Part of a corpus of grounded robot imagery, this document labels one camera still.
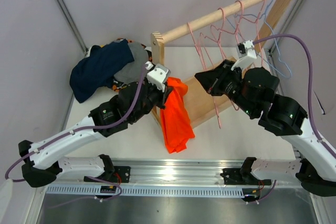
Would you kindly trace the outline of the grey shorts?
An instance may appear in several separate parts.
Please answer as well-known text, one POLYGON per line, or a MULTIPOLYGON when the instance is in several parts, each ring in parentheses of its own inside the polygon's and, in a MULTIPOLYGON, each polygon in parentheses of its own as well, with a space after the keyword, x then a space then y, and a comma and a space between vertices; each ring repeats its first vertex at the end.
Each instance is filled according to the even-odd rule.
POLYGON ((141 43, 131 42, 128 44, 134 61, 126 64, 118 71, 114 78, 123 83, 131 83, 139 80, 143 65, 149 60, 148 52, 141 43))

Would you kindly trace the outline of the orange camouflage shorts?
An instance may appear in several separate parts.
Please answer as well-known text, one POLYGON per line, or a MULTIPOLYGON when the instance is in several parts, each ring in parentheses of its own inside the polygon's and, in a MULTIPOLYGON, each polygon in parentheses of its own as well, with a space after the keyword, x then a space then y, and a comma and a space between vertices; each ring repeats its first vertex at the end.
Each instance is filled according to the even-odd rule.
MULTIPOLYGON (((128 40, 128 44, 131 43, 131 42, 137 42, 137 41, 134 41, 134 40, 128 40)), ((144 44, 142 44, 142 46, 144 47, 144 49, 148 52, 148 56, 149 56, 149 60, 150 62, 152 62, 152 52, 150 50, 147 50, 147 46, 145 46, 144 44)), ((123 88, 125 88, 127 86, 126 83, 123 83, 123 82, 120 82, 120 81, 117 81, 114 76, 112 78, 112 87, 111 89, 113 91, 119 91, 123 88)))

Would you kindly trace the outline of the pink hanger of orange shorts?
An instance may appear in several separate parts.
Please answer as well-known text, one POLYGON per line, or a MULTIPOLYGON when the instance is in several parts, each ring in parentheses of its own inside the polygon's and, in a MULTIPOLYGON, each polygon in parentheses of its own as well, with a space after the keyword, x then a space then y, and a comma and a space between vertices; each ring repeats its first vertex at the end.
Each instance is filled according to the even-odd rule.
POLYGON ((207 65, 206 65, 206 62, 205 62, 205 59, 204 59, 204 56, 203 56, 203 51, 202 51, 203 48, 204 48, 205 53, 206 53, 206 55, 207 55, 207 57, 208 57, 208 59, 209 59, 209 61, 210 61, 210 63, 211 63, 211 69, 214 69, 214 68, 215 68, 215 65, 213 64, 213 61, 211 60, 211 58, 210 58, 210 56, 209 56, 209 54, 208 54, 208 52, 207 52, 207 49, 206 49, 205 47, 202 47, 202 46, 200 45, 200 41, 199 41, 198 39, 195 38, 195 36, 194 36, 194 34, 193 34, 193 31, 192 31, 192 29, 191 29, 191 25, 190 25, 190 23, 187 22, 186 24, 187 24, 188 30, 189 30, 189 32, 190 32, 190 35, 191 35, 191 37, 192 37, 192 41, 193 41, 193 43, 194 43, 194 48, 195 48, 195 50, 196 50, 196 52, 197 52, 197 54, 198 54, 198 56, 199 56, 201 65, 202 65, 202 67, 203 67, 203 70, 206 70, 206 69, 207 69, 207 65))

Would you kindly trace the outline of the pink hanger of grey shorts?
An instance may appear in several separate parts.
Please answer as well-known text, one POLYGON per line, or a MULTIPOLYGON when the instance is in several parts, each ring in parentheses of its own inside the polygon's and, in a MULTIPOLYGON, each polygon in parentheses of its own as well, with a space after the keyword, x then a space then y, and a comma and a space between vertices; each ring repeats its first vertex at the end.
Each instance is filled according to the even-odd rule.
POLYGON ((242 32, 240 31, 240 23, 242 22, 242 20, 246 20, 247 22, 250 22, 251 24, 255 24, 257 38, 259 38, 258 21, 259 21, 261 11, 263 10, 263 5, 260 9, 259 14, 255 16, 253 14, 244 14, 244 5, 241 0, 236 0, 235 2, 240 4, 239 12, 233 15, 234 22, 235 22, 235 25, 233 26, 233 28, 234 28, 234 35, 235 35, 237 44, 239 43, 238 37, 240 37, 242 41, 245 41, 244 37, 242 36, 242 32))

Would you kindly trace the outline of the navy blue shorts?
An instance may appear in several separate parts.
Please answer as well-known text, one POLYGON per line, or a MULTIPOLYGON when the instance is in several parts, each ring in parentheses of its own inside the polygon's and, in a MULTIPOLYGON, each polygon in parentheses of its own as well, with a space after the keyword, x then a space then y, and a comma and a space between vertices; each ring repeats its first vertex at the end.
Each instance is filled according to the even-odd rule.
POLYGON ((79 103, 88 100, 100 87, 112 87, 112 79, 127 64, 134 62, 126 39, 107 45, 93 45, 85 58, 72 69, 69 84, 79 103))

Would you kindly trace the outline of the pink hanger of navy shorts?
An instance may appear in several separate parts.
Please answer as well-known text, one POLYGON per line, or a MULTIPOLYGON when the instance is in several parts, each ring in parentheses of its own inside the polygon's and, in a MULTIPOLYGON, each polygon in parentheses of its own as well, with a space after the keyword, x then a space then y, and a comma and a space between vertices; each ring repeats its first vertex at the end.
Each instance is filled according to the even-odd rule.
POLYGON ((208 35, 205 35, 204 33, 200 33, 200 34, 199 34, 199 37, 200 37, 200 40, 201 40, 201 42, 202 42, 203 48, 205 49, 206 55, 208 56, 208 59, 209 59, 210 63, 212 64, 213 69, 215 69, 215 66, 214 66, 214 64, 213 64, 213 62, 212 62, 212 60, 211 60, 211 58, 210 58, 210 56, 209 56, 209 54, 208 54, 208 52, 207 52, 207 49, 206 49, 205 46, 204 46, 204 42, 203 42, 203 40, 204 40, 204 39, 209 39, 209 40, 215 42, 216 45, 217 45, 218 48, 219 48, 219 51, 220 51, 220 54, 221 54, 222 59, 223 59, 223 60, 226 59, 226 55, 225 55, 225 53, 223 52, 223 50, 222 50, 222 46, 221 46, 221 35, 222 35, 222 30, 223 30, 224 25, 225 25, 225 18, 226 18, 226 16, 225 16, 225 12, 224 12, 224 10, 223 10, 222 7, 219 7, 218 10, 220 10, 220 11, 222 12, 222 26, 221 26, 220 28, 218 28, 218 27, 216 27, 216 26, 213 25, 213 24, 210 25, 210 32, 211 32, 212 37, 210 37, 210 36, 208 36, 208 35), (213 33, 213 31, 212 31, 213 28, 215 28, 215 30, 218 31, 218 35, 217 35, 217 36, 215 36, 215 34, 213 33))

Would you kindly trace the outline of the pink hanger of camouflage shorts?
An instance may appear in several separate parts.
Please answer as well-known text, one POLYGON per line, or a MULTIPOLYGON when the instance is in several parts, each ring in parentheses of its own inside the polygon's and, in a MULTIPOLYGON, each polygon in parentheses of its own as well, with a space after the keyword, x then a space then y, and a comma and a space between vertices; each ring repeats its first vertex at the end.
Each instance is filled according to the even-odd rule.
MULTIPOLYGON (((263 11, 263 9, 264 9, 264 5, 265 5, 265 3, 266 3, 266 0, 263 0, 263 1, 262 1, 262 6, 261 6, 261 8, 260 8, 260 10, 259 10, 259 13, 258 13, 258 15, 257 15, 257 17, 256 17, 256 20, 255 20, 256 38, 257 38, 257 39, 260 39, 258 23, 259 23, 259 20, 260 20, 260 18, 261 18, 261 16, 262 16, 262 11, 263 11)), ((261 52, 261 51, 262 51, 262 49, 261 49, 261 45, 260 45, 260 44, 256 45, 256 49, 259 50, 259 55, 260 55, 260 58, 261 58, 260 66, 262 67, 262 66, 263 66, 263 63, 264 63, 264 58, 263 58, 263 56, 262 56, 262 52, 261 52)))

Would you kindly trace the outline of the blue wire hanger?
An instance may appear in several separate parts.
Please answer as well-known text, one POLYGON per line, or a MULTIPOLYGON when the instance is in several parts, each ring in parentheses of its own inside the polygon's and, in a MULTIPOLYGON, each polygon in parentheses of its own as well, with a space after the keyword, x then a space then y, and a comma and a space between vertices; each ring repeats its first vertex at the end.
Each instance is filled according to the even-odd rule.
MULTIPOLYGON (((264 25, 266 25, 270 32, 271 32, 271 35, 275 35, 274 33, 274 30, 273 28, 271 27, 271 25, 266 21, 267 19, 267 14, 270 14, 270 12, 268 11, 270 6, 272 5, 274 0, 271 0, 269 4, 267 4, 267 6, 265 7, 265 10, 262 14, 259 14, 258 16, 254 15, 254 14, 234 14, 234 18, 237 18, 237 17, 242 17, 243 16, 243 19, 247 20, 248 22, 252 23, 253 21, 245 18, 245 16, 251 16, 253 18, 255 18, 255 22, 259 21, 260 19, 264 19, 264 25)), ((282 63, 283 65, 285 65, 285 67, 287 68, 288 72, 289 72, 289 76, 286 76, 285 74, 283 74, 281 71, 279 71, 275 66, 273 66, 270 62, 269 62, 269 59, 271 58, 271 53, 269 52, 268 53, 268 56, 266 56, 266 53, 264 53, 264 56, 262 56, 261 54, 257 54, 262 60, 265 60, 266 61, 266 64, 269 66, 270 69, 272 69, 276 74, 280 74, 282 77, 284 77, 285 79, 290 79, 292 77, 292 71, 290 69, 290 67, 284 62, 281 60, 281 53, 280 53, 280 50, 279 50, 279 47, 278 47, 278 43, 277 43, 277 40, 276 38, 274 38, 274 45, 275 45, 275 48, 276 48, 276 51, 277 53, 279 54, 278 56, 278 60, 280 63, 282 63)))

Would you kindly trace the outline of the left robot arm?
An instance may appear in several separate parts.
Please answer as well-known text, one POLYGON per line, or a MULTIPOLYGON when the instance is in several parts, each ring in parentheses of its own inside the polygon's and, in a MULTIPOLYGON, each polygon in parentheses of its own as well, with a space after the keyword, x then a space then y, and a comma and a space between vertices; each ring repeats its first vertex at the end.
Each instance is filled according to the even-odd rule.
POLYGON ((68 154, 126 130, 156 106, 164 109, 172 91, 167 84, 161 91, 147 81, 133 82, 69 129, 37 143, 21 141, 18 148, 24 159, 24 180, 32 188, 49 185, 58 179, 116 182, 116 169, 109 155, 77 158, 68 154))

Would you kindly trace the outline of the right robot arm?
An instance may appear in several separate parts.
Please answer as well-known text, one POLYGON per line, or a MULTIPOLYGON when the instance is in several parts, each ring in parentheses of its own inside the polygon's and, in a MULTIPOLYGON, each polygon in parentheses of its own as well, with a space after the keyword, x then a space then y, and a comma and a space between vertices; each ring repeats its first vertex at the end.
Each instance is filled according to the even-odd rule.
POLYGON ((318 140, 308 114, 294 99, 276 93, 279 78, 263 67, 242 73, 234 62, 224 60, 215 69, 195 74, 202 88, 213 97, 227 96, 248 117, 258 120, 267 132, 279 136, 302 155, 294 161, 270 161, 247 157, 233 173, 221 176, 228 185, 257 185, 259 182, 299 183, 306 191, 321 197, 335 196, 335 157, 326 140, 318 140))

